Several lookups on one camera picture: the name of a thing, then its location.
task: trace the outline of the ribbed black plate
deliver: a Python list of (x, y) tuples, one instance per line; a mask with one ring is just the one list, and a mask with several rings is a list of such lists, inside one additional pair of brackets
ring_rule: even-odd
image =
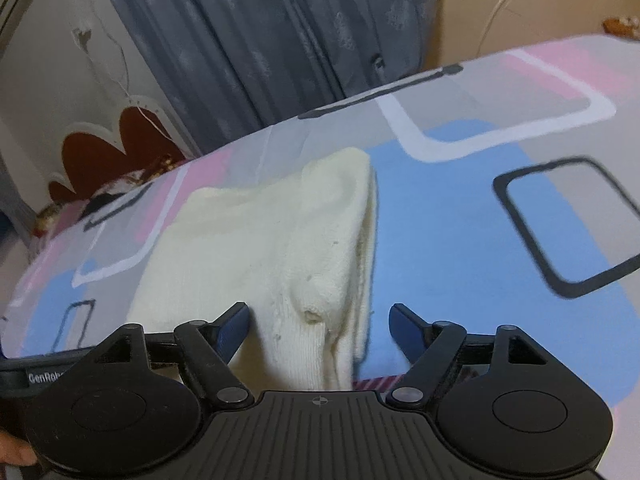
[[(50, 473), (50, 480), (62, 476)], [(137, 478), (171, 480), (494, 480), (453, 455), (418, 413), (374, 392), (266, 392), (217, 414), (192, 448)], [(592, 472), (575, 480), (597, 480)]]

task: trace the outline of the crosshair logo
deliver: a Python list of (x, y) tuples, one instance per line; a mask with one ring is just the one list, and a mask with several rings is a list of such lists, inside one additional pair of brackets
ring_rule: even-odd
[(322, 408), (322, 406), (324, 406), (326, 403), (329, 402), (329, 399), (327, 399), (326, 397), (317, 396), (311, 402), (314, 403), (316, 406), (319, 406), (320, 408)]

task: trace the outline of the white knitted sweater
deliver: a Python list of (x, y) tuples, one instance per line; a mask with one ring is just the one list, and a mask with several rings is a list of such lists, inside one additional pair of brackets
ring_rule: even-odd
[(244, 301), (254, 326), (231, 364), (254, 393), (349, 390), (375, 226), (369, 156), (354, 148), (272, 184), (199, 189), (158, 240), (127, 321), (167, 332)]

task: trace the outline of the gray curtain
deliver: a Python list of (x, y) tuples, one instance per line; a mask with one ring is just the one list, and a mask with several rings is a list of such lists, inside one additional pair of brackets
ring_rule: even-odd
[(36, 213), (20, 197), (0, 156), (0, 211), (11, 221), (20, 239), (29, 247)]
[(436, 0), (111, 0), (203, 152), (418, 72)]

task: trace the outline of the patterned bed sheet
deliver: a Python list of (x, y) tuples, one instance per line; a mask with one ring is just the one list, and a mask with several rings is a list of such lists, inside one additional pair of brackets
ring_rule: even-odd
[(473, 333), (519, 325), (613, 410), (601, 473), (636, 478), (639, 119), (640, 44), (603, 36), (495, 54), (313, 110), (59, 234), (16, 288), (2, 350), (90, 346), (125, 322), (156, 240), (195, 189), (253, 186), (356, 146), (379, 193), (360, 384), (407, 370), (388, 334), (393, 303)]

